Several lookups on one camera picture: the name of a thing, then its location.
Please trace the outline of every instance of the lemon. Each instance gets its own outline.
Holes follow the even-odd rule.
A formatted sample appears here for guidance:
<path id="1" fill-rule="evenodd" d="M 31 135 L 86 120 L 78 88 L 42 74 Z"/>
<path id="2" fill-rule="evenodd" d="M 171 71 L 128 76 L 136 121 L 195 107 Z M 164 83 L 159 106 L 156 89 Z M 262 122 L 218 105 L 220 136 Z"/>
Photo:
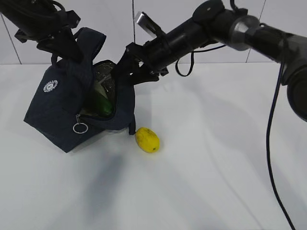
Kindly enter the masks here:
<path id="1" fill-rule="evenodd" d="M 160 148 L 159 137 L 149 128 L 140 128 L 135 134 L 139 147 L 148 153 L 157 152 Z"/>

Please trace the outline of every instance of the white tiled wall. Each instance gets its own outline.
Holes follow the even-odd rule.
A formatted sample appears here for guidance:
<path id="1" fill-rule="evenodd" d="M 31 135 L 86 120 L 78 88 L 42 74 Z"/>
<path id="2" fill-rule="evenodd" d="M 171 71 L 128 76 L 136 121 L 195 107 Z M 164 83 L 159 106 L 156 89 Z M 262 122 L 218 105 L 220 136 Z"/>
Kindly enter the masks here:
<path id="1" fill-rule="evenodd" d="M 165 32 L 169 32 L 188 18 L 205 0 L 134 0 L 135 13 L 144 11 Z M 132 0 L 60 0 L 67 10 L 75 10 L 82 18 L 80 27 L 87 26 L 107 35 L 107 41 L 96 61 L 110 59 L 117 62 L 125 46 L 133 41 Z M 230 9 L 229 0 L 223 0 Z M 236 0 L 239 7 L 249 9 L 249 14 L 261 16 L 261 21 L 287 32 L 307 36 L 305 28 L 307 1 L 305 0 Z M 5 19 L 8 30 L 23 64 L 49 63 L 50 54 L 36 49 L 35 42 L 21 44 L 14 38 L 17 27 Z M 136 25 L 136 42 L 143 44 L 152 38 Z M 0 64 L 17 64 L 5 26 L 0 21 Z M 214 62 L 266 62 L 266 57 L 255 51 L 238 52 L 225 47 L 206 54 L 196 54 L 196 63 Z M 189 63 L 184 57 L 182 63 Z"/>
<path id="2" fill-rule="evenodd" d="M 19 64 L 19 60 L 0 17 L 0 65 L 3 64 Z"/>

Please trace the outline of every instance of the white logo patch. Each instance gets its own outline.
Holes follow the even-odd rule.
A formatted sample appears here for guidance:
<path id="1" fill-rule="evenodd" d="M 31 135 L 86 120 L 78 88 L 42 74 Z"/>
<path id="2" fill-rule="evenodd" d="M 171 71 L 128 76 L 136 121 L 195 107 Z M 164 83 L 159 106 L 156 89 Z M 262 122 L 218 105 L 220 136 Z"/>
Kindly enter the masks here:
<path id="1" fill-rule="evenodd" d="M 52 80 L 44 86 L 44 92 L 51 92 L 58 86 L 57 80 Z"/>

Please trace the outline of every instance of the black cable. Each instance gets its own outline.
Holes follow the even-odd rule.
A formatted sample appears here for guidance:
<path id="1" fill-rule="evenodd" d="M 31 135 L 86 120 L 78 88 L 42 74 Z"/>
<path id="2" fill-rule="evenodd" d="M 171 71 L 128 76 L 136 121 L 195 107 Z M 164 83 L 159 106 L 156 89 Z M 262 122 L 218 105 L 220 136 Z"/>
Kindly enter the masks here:
<path id="1" fill-rule="evenodd" d="M 235 0 L 230 0 L 230 6 L 234 11 L 238 11 L 239 8 L 235 4 Z"/>
<path id="2" fill-rule="evenodd" d="M 61 11 L 65 11 L 65 8 L 64 8 L 64 6 L 61 3 L 57 2 L 57 1 L 54 1 L 54 0 L 50 0 L 50 3 L 53 4 L 53 5 L 58 6 L 61 9 Z"/>
<path id="3" fill-rule="evenodd" d="M 225 47 L 225 46 L 226 46 L 226 45 L 222 45 L 222 46 L 218 46 L 218 47 L 211 48 L 211 49 L 199 50 L 199 51 L 192 51 L 192 52 L 191 52 L 191 65 L 190 65 L 189 72 L 188 72 L 186 75 L 184 75 L 184 74 L 182 74 L 182 73 L 180 72 L 179 67 L 178 67 L 178 64 L 179 64 L 180 59 L 178 59 L 178 61 L 177 61 L 176 64 L 175 64 L 175 69 L 176 69 L 177 74 L 179 74 L 181 77 L 187 77 L 188 75 L 190 75 L 190 74 L 193 72 L 193 68 L 194 68 L 194 64 L 195 64 L 195 60 L 194 60 L 194 54 L 195 54 L 195 53 L 209 52 L 209 51 L 213 51 L 213 50 L 216 50 L 216 49 L 223 48 L 223 47 Z"/>
<path id="4" fill-rule="evenodd" d="M 281 209 L 282 209 L 291 229 L 295 230 L 295 227 L 294 227 L 294 225 L 291 221 L 291 218 L 289 217 L 289 214 L 287 213 L 287 210 L 285 209 L 285 207 L 284 207 L 284 205 L 283 205 L 283 203 L 282 203 L 282 201 L 279 197 L 279 194 L 277 192 L 277 188 L 276 188 L 276 184 L 275 184 L 275 180 L 274 180 L 274 176 L 273 176 L 273 171 L 272 171 L 271 151 L 270 151 L 270 134 L 271 134 L 272 121 L 273 121 L 274 111 L 275 111 L 275 108 L 276 108 L 277 98 L 278 98 L 278 94 L 279 94 L 279 90 L 280 90 L 280 86 L 281 86 L 281 82 L 282 82 L 282 77 L 283 77 L 283 72 L 284 72 L 285 62 L 286 62 L 286 56 L 287 56 L 287 52 L 288 52 L 288 48 L 289 48 L 289 44 L 288 44 L 287 37 L 286 37 L 285 33 L 282 33 L 282 37 L 283 37 L 283 60 L 282 60 L 280 70 L 279 70 L 276 90 L 275 90 L 274 99 L 273 99 L 273 102 L 272 102 L 272 107 L 271 107 L 269 122 L 268 122 L 268 128 L 267 128 L 267 134 L 266 134 L 267 163 L 268 163 L 270 180 L 271 180 L 271 184 L 272 184 L 272 188 L 273 188 L 276 200 L 277 200 L 279 206 L 281 207 Z"/>

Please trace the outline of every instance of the metal ring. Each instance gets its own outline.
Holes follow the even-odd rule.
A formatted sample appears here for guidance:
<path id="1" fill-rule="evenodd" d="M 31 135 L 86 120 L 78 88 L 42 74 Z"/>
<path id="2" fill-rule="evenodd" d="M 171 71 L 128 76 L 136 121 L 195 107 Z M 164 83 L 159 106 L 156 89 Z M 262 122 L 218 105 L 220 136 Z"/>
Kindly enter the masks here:
<path id="1" fill-rule="evenodd" d="M 77 132 L 76 131 L 76 127 L 78 126 L 78 125 L 83 125 L 83 126 L 85 126 L 86 127 L 86 130 L 84 131 L 84 132 Z M 86 133 L 87 131 L 88 131 L 88 126 L 87 126 L 87 124 L 85 124 L 85 123 L 77 123 L 77 124 L 75 124 L 74 126 L 73 126 L 73 131 L 76 133 L 76 134 L 84 134 L 84 133 Z"/>

